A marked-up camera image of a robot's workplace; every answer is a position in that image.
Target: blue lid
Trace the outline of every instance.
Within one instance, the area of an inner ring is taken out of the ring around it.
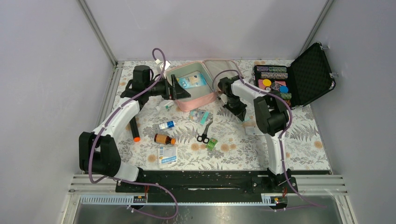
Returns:
[[[287,93],[287,92],[289,92],[289,89],[288,89],[286,86],[281,86],[281,87],[279,88],[279,91],[280,91],[280,92],[283,92],[283,93]]]

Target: yellow round object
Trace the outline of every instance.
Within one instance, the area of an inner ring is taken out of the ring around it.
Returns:
[[[270,81],[269,79],[264,79],[264,80],[262,81],[262,84],[263,84],[264,86],[271,86],[271,81]]]

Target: tabletop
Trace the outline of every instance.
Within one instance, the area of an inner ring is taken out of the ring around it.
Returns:
[[[235,60],[242,75],[251,77],[254,64],[289,66],[293,60]],[[170,61],[170,68],[191,61]],[[136,65],[145,64],[155,70],[154,61],[127,61],[124,63],[120,83],[114,100],[115,107],[120,94],[132,78]],[[218,140],[214,150],[198,142],[196,136],[202,134],[205,126],[188,119],[189,113],[182,112],[177,105],[158,111],[156,106],[163,101],[150,97],[136,115],[141,140],[134,142],[129,124],[117,140],[122,161],[147,170],[160,169],[158,148],[164,146],[154,142],[156,133],[166,134],[177,139],[177,163],[168,170],[263,170],[268,167],[268,151],[264,136],[247,136],[245,127],[255,126],[253,106],[247,103],[245,122],[239,121],[222,102],[216,100],[200,107],[213,114],[208,137]],[[286,163],[292,170],[329,170],[325,149],[311,107],[299,107],[292,111],[293,123],[285,135]],[[158,124],[170,120],[177,121],[176,127],[163,131]]]

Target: pink container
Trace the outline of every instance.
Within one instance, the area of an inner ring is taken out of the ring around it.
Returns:
[[[170,80],[170,76],[173,74],[176,78],[181,78],[201,73],[207,83],[205,86],[186,89],[186,91],[191,94],[191,97],[176,100],[176,104],[179,106],[180,110],[188,112],[215,101],[217,98],[217,84],[219,80],[224,77],[234,77],[237,75],[235,72],[225,72],[218,76],[213,83],[213,78],[221,71],[227,69],[234,69],[241,73],[234,61],[217,59],[205,60],[203,62],[191,62],[167,70],[166,77],[168,80]]]

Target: gray wall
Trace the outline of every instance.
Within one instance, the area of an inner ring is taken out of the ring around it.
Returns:
[[[360,224],[395,223],[395,9],[394,0],[337,0],[315,37],[340,78],[312,108]]]
[[[2,1],[0,21],[0,223],[55,223],[111,65],[74,0]]]
[[[326,0],[87,0],[119,60],[294,59]]]

